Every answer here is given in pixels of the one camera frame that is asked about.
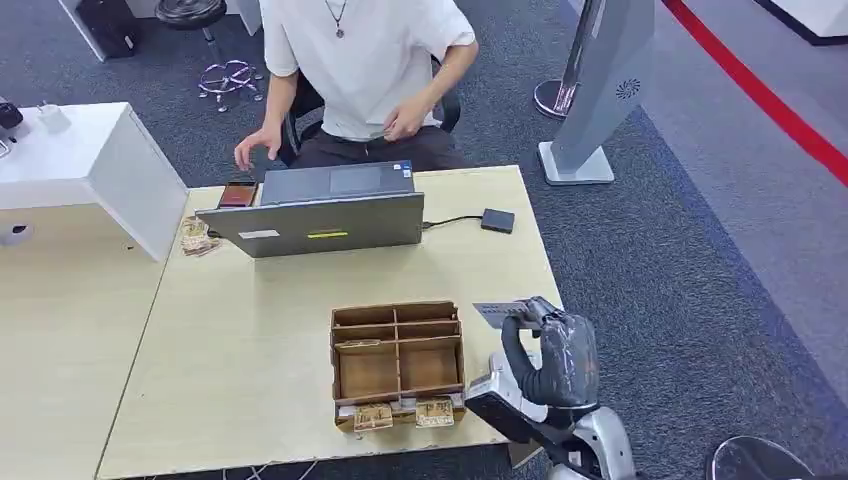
laptop lid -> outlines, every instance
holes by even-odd
[[[253,258],[298,255],[420,243],[424,194],[198,210],[196,214]]]

dark carpet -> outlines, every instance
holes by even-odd
[[[545,184],[534,150],[557,123],[535,112],[531,92],[559,74],[573,18],[556,0],[459,3],[482,50],[460,85],[458,144],[471,165],[520,164],[565,306],[595,322],[602,401],[626,423],[639,469],[701,478],[711,447],[746,433],[787,445],[818,473],[848,470],[848,410],[641,110],[606,144],[614,184]],[[130,101],[189,186],[234,174],[231,150],[262,107],[244,100],[218,114],[195,98],[208,63],[200,34],[148,21],[138,56],[101,65],[54,0],[4,9],[26,21],[0,29],[0,45],[24,48],[0,54],[0,94],[23,105]],[[214,30],[230,56],[261,59],[261,39],[237,18]],[[296,479],[307,466],[262,478]],[[322,462],[309,478],[541,479],[546,468],[537,458],[512,472],[492,446]]]

banknote stack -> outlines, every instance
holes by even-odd
[[[180,241],[183,253],[192,257],[201,257],[221,246],[221,240],[209,238],[209,226],[197,217],[183,220],[183,238]]]

black stool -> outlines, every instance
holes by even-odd
[[[203,30],[206,44],[212,50],[215,63],[206,67],[200,76],[200,98],[214,94],[218,102],[218,111],[226,112],[224,94],[247,88],[253,92],[253,100],[261,102],[264,96],[255,80],[262,80],[256,68],[241,60],[224,61],[221,49],[209,26],[224,18],[227,3],[224,0],[160,0],[156,5],[156,18],[174,30]]]

red line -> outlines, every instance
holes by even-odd
[[[711,56],[730,78],[771,117],[798,145],[818,160],[845,186],[848,186],[848,157],[821,136],[797,113],[757,78],[742,61],[733,55],[718,37],[683,3],[683,0],[663,0],[665,6],[683,25],[692,38]]]

